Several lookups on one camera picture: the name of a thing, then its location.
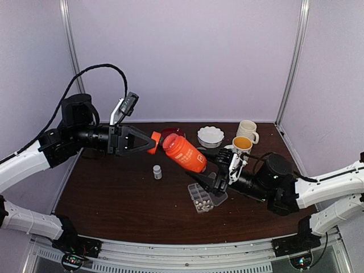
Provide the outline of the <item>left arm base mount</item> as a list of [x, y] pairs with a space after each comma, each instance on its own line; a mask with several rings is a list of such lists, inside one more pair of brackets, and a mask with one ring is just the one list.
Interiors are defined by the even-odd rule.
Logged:
[[58, 240], [51, 240], [52, 247], [63, 253], [61, 265], [69, 272], [79, 270], [89, 258], [98, 258], [102, 242], [98, 239], [91, 239], [82, 236], [61, 237]]

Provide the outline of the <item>orange pill bottle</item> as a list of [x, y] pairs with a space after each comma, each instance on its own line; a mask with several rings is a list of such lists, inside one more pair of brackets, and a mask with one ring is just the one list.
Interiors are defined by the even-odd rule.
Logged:
[[163, 142], [166, 155], [187, 171], [202, 173], [207, 166], [206, 157], [183, 136], [170, 134]]

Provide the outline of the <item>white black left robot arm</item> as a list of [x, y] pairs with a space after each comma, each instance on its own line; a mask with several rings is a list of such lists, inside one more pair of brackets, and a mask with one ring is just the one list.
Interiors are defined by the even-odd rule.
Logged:
[[[80, 76], [98, 68], [115, 70], [124, 83], [125, 96], [112, 111], [108, 124], [101, 124], [91, 95], [67, 95]], [[1, 160], [1, 191], [35, 173], [61, 165], [83, 148], [93, 148], [115, 156], [155, 149], [157, 141], [136, 127], [122, 123], [126, 116], [131, 115], [139, 99], [127, 88], [125, 74], [113, 64], [92, 65], [76, 74], [55, 109], [55, 112], [61, 112], [61, 122], [57, 128], [50, 129], [52, 121], [48, 121], [33, 140]], [[16, 206], [3, 197], [1, 228], [46, 237], [53, 243], [61, 244], [70, 253], [79, 251], [82, 246], [81, 238], [68, 217], [37, 213]]]

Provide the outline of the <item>orange bottle cap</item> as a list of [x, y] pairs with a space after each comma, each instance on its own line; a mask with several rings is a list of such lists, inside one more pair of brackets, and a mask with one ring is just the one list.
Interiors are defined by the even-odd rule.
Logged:
[[147, 150], [147, 152], [151, 155], [154, 155], [156, 153], [157, 147], [159, 145], [160, 139], [161, 139], [162, 135], [159, 132], [154, 131], [151, 134], [151, 139], [154, 141], [154, 144], [152, 145], [152, 147]]

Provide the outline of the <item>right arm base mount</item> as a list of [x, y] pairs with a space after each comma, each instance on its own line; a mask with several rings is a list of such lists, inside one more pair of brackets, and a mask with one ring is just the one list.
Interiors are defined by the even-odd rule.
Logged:
[[288, 256], [291, 266], [297, 270], [307, 270], [313, 264], [312, 249], [321, 246], [321, 238], [315, 235], [292, 235], [272, 240], [276, 257]]

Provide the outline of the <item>small white pill bottle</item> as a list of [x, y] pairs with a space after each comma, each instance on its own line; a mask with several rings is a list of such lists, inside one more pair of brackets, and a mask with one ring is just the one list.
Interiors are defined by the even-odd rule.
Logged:
[[154, 179], [160, 180], [163, 177], [162, 169], [161, 169], [160, 165], [154, 165], [152, 170], [153, 170]]

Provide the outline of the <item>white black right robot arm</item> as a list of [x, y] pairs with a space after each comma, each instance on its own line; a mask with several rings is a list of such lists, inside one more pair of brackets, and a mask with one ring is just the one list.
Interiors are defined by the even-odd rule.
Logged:
[[248, 198], [266, 202], [267, 209], [279, 216], [296, 213], [323, 201], [335, 199], [331, 206], [299, 222], [299, 233], [291, 245], [305, 250], [313, 236], [321, 237], [332, 227], [363, 210], [363, 159], [342, 169], [316, 177], [305, 177], [293, 170], [283, 156], [267, 153], [259, 158], [256, 172], [244, 170], [243, 156], [228, 149], [204, 151], [203, 155], [218, 167], [215, 178], [189, 171], [187, 174], [209, 193], [223, 195], [227, 189]]

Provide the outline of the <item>clear plastic pill organizer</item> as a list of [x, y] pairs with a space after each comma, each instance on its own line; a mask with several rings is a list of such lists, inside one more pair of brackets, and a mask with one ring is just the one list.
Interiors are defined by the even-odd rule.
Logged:
[[198, 183], [189, 184], [187, 188], [197, 213], [208, 212], [228, 199], [227, 193], [217, 197], [213, 193], [206, 192]]

